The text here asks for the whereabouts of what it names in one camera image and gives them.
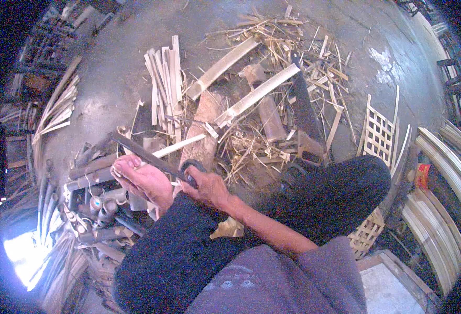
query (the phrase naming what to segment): leg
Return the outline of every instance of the leg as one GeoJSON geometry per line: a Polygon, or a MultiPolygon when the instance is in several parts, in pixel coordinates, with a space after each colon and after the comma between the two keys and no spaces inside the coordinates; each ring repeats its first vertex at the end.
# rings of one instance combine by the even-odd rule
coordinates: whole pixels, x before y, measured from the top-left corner
{"type": "Polygon", "coordinates": [[[388,167],[361,156],[327,168],[313,168],[294,199],[274,195],[266,213],[318,245],[350,234],[382,202],[391,187],[388,167]]]}
{"type": "Polygon", "coordinates": [[[179,193],[117,269],[117,303],[129,312],[182,313],[242,249],[239,240],[210,240],[215,228],[210,212],[179,193]]]}

